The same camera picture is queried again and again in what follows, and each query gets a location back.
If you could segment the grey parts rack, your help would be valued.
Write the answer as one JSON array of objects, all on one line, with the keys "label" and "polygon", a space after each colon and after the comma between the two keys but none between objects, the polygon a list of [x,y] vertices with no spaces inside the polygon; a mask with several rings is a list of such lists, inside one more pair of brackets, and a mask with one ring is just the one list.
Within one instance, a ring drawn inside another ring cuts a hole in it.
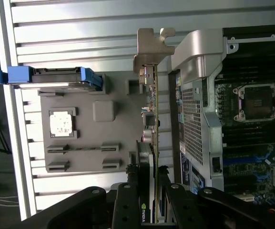
[{"label": "grey parts rack", "polygon": [[[41,88],[41,118],[45,166],[48,172],[110,172],[124,170],[129,154],[143,135],[142,108],[146,92],[132,72],[103,75],[101,91]],[[55,137],[50,115],[68,112],[72,134]],[[49,153],[49,148],[112,148],[118,151],[70,151]]]}]

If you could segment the blue expansion slot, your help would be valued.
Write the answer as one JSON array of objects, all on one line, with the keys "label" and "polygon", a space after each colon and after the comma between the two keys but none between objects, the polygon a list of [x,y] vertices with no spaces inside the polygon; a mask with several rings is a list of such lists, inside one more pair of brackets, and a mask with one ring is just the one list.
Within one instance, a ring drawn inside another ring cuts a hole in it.
[{"label": "blue expansion slot", "polygon": [[223,165],[229,166],[234,164],[250,164],[250,163],[261,163],[266,160],[270,154],[265,156],[248,156],[248,157],[237,157],[237,158],[224,158]]}]

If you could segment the green motherboard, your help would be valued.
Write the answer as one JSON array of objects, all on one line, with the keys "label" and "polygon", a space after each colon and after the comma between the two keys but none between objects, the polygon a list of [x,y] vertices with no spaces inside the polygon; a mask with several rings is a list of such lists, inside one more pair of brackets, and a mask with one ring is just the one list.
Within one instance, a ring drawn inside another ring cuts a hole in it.
[{"label": "green motherboard", "polygon": [[224,190],[275,208],[275,83],[218,84]]}]

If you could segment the open black PC case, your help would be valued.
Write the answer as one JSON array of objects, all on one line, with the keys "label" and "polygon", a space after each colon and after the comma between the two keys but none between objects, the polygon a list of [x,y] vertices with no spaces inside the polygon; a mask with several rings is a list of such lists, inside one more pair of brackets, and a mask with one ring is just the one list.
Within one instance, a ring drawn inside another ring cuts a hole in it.
[{"label": "open black PC case", "polygon": [[194,194],[204,187],[225,192],[215,87],[275,83],[275,25],[193,31],[171,57],[169,75],[181,183]]}]

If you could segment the silver CPU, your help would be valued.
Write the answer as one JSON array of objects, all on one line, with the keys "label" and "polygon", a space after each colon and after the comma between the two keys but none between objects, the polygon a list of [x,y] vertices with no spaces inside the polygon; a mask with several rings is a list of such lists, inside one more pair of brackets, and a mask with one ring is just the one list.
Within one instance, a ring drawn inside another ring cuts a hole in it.
[{"label": "silver CPU", "polygon": [[72,116],[68,112],[54,112],[50,115],[50,131],[55,137],[72,134]]}]

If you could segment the CPU socket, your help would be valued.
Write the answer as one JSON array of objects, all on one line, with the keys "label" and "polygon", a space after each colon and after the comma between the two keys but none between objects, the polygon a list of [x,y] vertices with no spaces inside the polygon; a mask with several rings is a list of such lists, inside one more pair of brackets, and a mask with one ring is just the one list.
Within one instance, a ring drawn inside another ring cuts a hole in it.
[{"label": "CPU socket", "polygon": [[242,85],[233,89],[238,101],[234,120],[241,123],[275,119],[275,83]]}]

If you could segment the hard disk in blue carrier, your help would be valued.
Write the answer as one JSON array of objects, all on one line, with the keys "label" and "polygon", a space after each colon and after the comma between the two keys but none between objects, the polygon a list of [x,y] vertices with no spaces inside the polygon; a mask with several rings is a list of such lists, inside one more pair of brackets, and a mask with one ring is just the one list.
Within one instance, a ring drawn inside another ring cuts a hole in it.
[{"label": "hard disk in blue carrier", "polygon": [[92,69],[84,67],[36,69],[30,66],[10,66],[6,73],[0,70],[0,84],[12,85],[20,89],[58,88],[101,91],[103,78]]}]

